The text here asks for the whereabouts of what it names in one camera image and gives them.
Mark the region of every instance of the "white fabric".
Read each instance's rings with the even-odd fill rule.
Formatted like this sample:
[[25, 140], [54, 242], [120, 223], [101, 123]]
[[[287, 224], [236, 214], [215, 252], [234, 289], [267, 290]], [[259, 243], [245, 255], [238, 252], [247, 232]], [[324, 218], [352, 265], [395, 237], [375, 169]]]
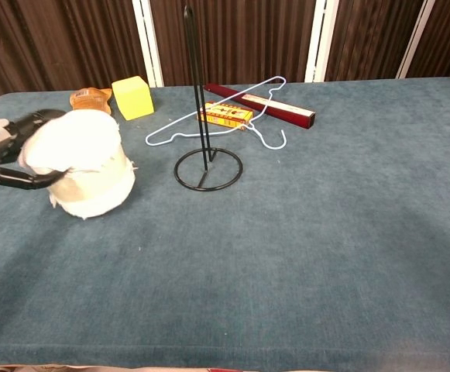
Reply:
[[19, 163], [38, 174], [67, 170], [49, 187], [50, 200], [83, 219], [122, 204], [135, 182], [118, 124], [98, 110], [74, 110], [50, 120], [25, 143]]

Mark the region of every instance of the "hanger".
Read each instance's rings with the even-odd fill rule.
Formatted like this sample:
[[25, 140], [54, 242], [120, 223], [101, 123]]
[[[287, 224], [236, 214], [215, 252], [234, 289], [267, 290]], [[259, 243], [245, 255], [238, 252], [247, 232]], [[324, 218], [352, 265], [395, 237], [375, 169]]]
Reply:
[[[263, 138], [263, 135], [262, 135], [261, 132], [254, 126], [254, 123], [253, 123], [253, 122], [256, 121], [258, 118], [260, 118], [260, 117], [264, 114], [264, 112], [266, 111], [268, 105], [270, 104], [271, 98], [273, 98], [273, 92], [274, 92], [274, 91], [279, 91], [279, 90], [280, 90], [281, 88], [283, 88], [283, 86], [287, 83], [287, 80], [286, 80], [283, 76], [274, 76], [274, 77], [270, 77], [269, 79], [266, 79], [265, 81], [262, 81], [262, 82], [260, 82], [260, 83], [258, 83], [258, 84], [256, 84], [256, 85], [253, 85], [252, 87], [249, 87], [249, 88], [247, 88], [247, 89], [244, 89], [243, 91], [239, 91], [239, 92], [235, 93], [234, 95], [231, 95], [231, 96], [229, 96], [229, 97], [227, 97], [227, 98], [224, 98], [224, 99], [222, 99], [221, 101], [216, 102], [216, 103], [210, 105], [208, 108], [210, 109], [210, 108], [212, 108], [212, 107], [215, 107], [216, 105], [219, 105], [219, 104], [221, 104], [221, 103], [223, 103], [223, 102], [229, 101], [229, 100], [231, 100], [231, 99], [234, 98], [234, 97], [237, 97], [237, 96], [239, 96], [239, 95], [242, 95], [242, 94], [246, 93], [247, 91], [251, 91], [251, 90], [253, 90], [253, 89], [255, 89], [255, 88], [260, 87], [261, 85], [264, 85], [264, 84], [269, 83], [270, 81], [273, 81], [273, 80], [276, 80], [276, 79], [280, 79], [280, 80], [282, 81], [281, 85], [280, 85], [279, 87], [276, 87], [276, 88], [271, 88], [271, 89], [268, 91], [268, 92], [270, 93], [270, 96], [268, 97], [268, 100], [267, 100], [266, 104], [264, 105], [263, 110], [261, 111], [260, 114], [258, 114], [258, 116], [256, 116], [255, 118], [250, 119], [250, 120], [249, 120], [249, 124], [241, 124], [240, 126], [237, 126], [237, 127], [233, 128], [233, 129], [223, 130], [223, 131], [219, 131], [219, 132], [210, 132], [210, 133], [209, 133], [209, 136], [221, 136], [221, 135], [224, 135], [224, 134], [229, 134], [229, 133], [231, 133], [231, 132], [235, 132], [236, 130], [238, 130], [238, 129], [242, 128], [242, 127], [245, 127], [245, 128], [247, 128], [248, 130], [253, 131], [253, 132], [259, 137], [259, 139], [261, 140], [261, 142], [263, 143], [263, 145], [265, 146], [265, 148], [270, 149], [270, 150], [280, 150], [280, 149], [283, 149], [283, 148], [285, 147], [285, 145], [287, 145], [287, 138], [285, 137], [285, 132], [284, 132], [283, 130], [281, 130], [281, 136], [283, 137], [283, 144], [281, 144], [280, 146], [270, 146], [270, 145], [268, 145], [268, 144], [266, 143], [266, 141], [265, 141], [264, 138]], [[199, 136], [201, 135], [200, 133], [192, 133], [192, 134], [174, 133], [174, 134], [170, 137], [170, 139], [167, 139], [167, 140], [165, 140], [165, 141], [161, 141], [161, 142], [158, 142], [158, 143], [151, 143], [151, 142], [149, 141], [149, 139], [150, 139], [152, 136], [155, 136], [157, 133], [161, 133], [162, 131], [164, 131], [164, 130], [170, 128], [171, 126], [174, 126], [175, 124], [177, 124], [177, 123], [179, 123], [179, 122], [181, 122], [181, 121], [183, 121], [183, 120], [185, 120], [185, 119], [187, 119], [187, 118], [190, 118], [191, 116], [196, 115], [197, 113], [198, 113], [197, 111], [191, 112], [190, 114], [187, 114], [187, 115], [185, 115], [185, 116], [182, 116], [181, 118], [175, 120], [174, 122], [171, 122], [170, 124], [167, 124], [167, 125], [165, 125], [164, 127], [159, 128], [158, 130], [156, 130], [156, 131], [150, 133], [150, 134], [146, 137], [146, 144], [149, 145], [149, 146], [161, 146], [161, 145], [165, 145], [165, 144], [167, 144], [167, 143], [173, 142], [173, 140], [174, 140], [175, 138], [177, 138], [177, 137], [185, 137], [185, 138], [199, 137]]]

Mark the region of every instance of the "yellow block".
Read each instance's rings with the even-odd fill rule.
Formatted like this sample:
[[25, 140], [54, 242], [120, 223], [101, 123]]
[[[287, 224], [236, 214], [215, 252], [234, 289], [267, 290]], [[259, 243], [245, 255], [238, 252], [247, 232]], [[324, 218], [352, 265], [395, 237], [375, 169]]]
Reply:
[[149, 85], [140, 77], [118, 80], [112, 83], [119, 111], [125, 120], [132, 120], [154, 112]]

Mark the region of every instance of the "small box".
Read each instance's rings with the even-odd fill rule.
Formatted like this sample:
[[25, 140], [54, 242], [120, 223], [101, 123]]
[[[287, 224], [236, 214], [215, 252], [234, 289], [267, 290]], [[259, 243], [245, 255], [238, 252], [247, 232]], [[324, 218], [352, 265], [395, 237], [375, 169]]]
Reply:
[[119, 111], [125, 120], [132, 120], [154, 112], [149, 85], [140, 76], [115, 81], [112, 83], [112, 88]]
[[[253, 117], [254, 111], [249, 108], [238, 107], [234, 105], [227, 105], [221, 103], [214, 107], [213, 101], [206, 102], [206, 117], [211, 124], [219, 126], [227, 126], [229, 128], [236, 128], [242, 124], [249, 124], [249, 120]], [[201, 119], [204, 121], [204, 114], [201, 110]]]

